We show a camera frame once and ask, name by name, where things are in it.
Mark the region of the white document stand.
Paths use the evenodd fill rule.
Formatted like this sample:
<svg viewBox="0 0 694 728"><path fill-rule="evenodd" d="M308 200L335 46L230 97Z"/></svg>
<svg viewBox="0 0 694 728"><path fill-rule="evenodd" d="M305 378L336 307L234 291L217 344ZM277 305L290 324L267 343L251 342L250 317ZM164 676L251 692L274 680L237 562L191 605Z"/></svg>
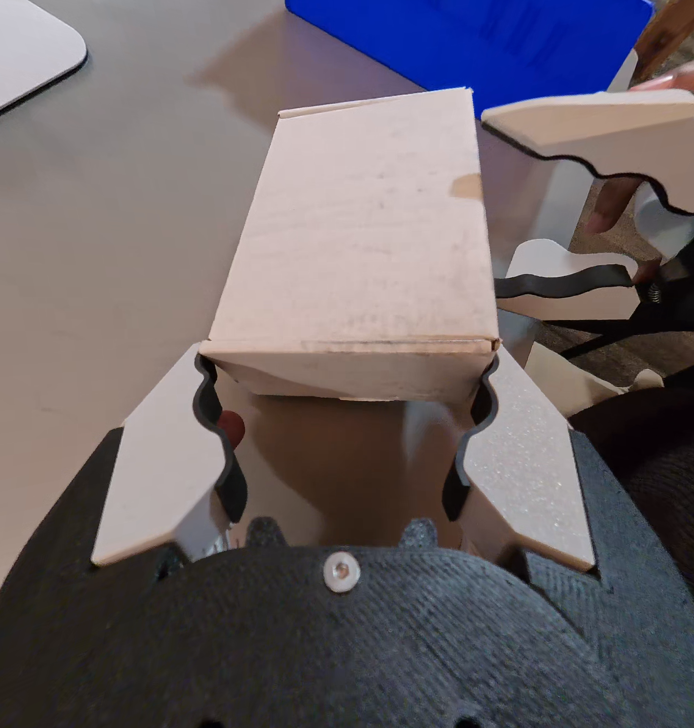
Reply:
<svg viewBox="0 0 694 728"><path fill-rule="evenodd" d="M88 58L73 27L29 1L0 1L0 115L78 71Z"/></svg>

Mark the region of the person's right hand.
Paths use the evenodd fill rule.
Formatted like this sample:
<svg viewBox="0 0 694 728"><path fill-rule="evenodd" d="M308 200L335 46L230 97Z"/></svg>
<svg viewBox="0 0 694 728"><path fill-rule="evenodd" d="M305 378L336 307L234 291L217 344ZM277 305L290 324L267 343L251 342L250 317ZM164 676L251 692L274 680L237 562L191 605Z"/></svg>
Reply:
<svg viewBox="0 0 694 728"><path fill-rule="evenodd" d="M632 92L678 88L694 93L694 60L669 73L633 86ZM604 183L598 193L596 204L584 227L588 234L609 231L618 222L641 184L634 177L612 178Z"/></svg>

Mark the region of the brown wooden table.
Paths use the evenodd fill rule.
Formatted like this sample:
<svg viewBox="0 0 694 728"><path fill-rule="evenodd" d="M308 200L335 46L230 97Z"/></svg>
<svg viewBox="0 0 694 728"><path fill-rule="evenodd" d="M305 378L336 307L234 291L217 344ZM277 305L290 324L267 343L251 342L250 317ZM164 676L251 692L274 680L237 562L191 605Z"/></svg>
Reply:
<svg viewBox="0 0 694 728"><path fill-rule="evenodd" d="M694 32L694 1L667 1L655 13L634 46L634 82L651 78Z"/></svg>

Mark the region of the person's left hand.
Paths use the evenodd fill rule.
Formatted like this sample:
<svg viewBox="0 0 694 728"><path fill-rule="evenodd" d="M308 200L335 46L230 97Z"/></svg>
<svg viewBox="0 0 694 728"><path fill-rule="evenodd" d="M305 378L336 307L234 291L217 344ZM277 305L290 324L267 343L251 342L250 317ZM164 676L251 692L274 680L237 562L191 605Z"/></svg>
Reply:
<svg viewBox="0 0 694 728"><path fill-rule="evenodd" d="M245 436L246 427L243 418L234 411L223 410L216 424L224 432L231 448L235 450Z"/></svg>

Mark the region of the person's black knitted sweater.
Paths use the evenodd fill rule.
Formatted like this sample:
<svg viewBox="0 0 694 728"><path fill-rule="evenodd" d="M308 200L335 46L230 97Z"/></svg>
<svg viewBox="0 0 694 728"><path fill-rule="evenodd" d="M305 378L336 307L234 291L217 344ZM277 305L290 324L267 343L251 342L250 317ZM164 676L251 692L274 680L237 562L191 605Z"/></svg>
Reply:
<svg viewBox="0 0 694 728"><path fill-rule="evenodd" d="M694 390L628 392L569 422L627 491L694 596Z"/></svg>

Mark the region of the person's tan trouser leg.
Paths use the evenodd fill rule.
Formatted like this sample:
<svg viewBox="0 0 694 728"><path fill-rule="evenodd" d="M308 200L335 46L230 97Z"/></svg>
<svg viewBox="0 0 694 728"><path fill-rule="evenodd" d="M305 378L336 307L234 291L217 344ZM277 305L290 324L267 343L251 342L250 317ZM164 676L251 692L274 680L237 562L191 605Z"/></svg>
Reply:
<svg viewBox="0 0 694 728"><path fill-rule="evenodd" d="M566 419L617 396L664 387L663 378L651 369L641 370L629 387L617 387L538 342L533 343L524 369Z"/></svg>

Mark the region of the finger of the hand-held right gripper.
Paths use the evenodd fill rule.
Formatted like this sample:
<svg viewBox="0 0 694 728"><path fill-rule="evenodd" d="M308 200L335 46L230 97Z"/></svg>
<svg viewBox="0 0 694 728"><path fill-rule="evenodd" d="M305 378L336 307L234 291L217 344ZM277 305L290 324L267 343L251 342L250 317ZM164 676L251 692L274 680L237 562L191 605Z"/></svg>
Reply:
<svg viewBox="0 0 694 728"><path fill-rule="evenodd" d="M694 215L694 93L686 89L536 98L485 109L481 126L535 159L646 181L665 209Z"/></svg>
<svg viewBox="0 0 694 728"><path fill-rule="evenodd" d="M638 263L620 253L572 253L548 239L514 251L494 281L497 308L548 321L625 321L640 304Z"/></svg>

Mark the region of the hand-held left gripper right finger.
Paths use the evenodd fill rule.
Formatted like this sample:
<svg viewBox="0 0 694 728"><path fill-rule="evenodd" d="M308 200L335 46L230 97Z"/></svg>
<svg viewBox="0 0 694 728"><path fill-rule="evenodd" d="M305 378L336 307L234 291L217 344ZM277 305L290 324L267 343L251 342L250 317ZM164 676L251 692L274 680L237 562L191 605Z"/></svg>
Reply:
<svg viewBox="0 0 694 728"><path fill-rule="evenodd" d="M482 375L471 416L442 492L460 550L498 565L527 551L594 569L570 426L509 353Z"/></svg>

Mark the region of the blue plastic bin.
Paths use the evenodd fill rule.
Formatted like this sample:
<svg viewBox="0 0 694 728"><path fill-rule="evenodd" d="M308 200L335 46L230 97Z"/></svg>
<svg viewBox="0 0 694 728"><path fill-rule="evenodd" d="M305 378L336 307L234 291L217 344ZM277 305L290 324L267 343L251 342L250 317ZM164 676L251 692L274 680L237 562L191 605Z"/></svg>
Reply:
<svg viewBox="0 0 694 728"><path fill-rule="evenodd" d="M287 10L425 89L485 105L606 90L655 14L644 1L290 1Z"/></svg>

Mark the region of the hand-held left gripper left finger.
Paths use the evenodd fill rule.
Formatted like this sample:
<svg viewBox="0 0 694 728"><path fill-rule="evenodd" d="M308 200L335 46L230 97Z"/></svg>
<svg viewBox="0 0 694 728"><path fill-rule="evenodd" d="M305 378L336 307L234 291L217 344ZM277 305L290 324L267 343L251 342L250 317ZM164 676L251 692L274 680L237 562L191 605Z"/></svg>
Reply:
<svg viewBox="0 0 694 728"><path fill-rule="evenodd" d="M233 547L248 486L217 419L215 364L191 345L125 419L91 552L109 566L165 544L193 562Z"/></svg>

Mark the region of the white cardboard mailer box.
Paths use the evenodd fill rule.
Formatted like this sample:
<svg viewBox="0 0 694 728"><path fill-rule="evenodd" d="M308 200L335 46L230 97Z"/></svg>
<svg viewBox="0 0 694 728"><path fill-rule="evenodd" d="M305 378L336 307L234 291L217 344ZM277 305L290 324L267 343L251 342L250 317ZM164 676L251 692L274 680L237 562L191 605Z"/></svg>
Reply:
<svg viewBox="0 0 694 728"><path fill-rule="evenodd" d="M499 345L472 91L280 112L201 354L257 395L461 403Z"/></svg>

